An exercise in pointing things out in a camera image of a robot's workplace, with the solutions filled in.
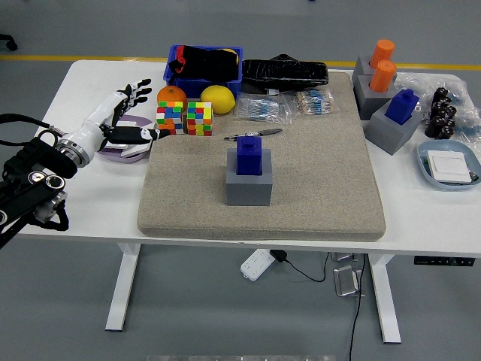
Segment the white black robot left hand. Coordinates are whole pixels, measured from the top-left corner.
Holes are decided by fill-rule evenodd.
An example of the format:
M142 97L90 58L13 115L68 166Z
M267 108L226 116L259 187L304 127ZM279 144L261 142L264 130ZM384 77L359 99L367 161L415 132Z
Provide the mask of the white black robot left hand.
M87 164L108 142L127 145L151 144L169 136L168 130L117 125L120 117L127 111L148 100L147 95L152 91L148 87L150 83L151 79L143 79L111 93L83 121L77 131L68 133L58 140L58 150L69 155L77 164Z

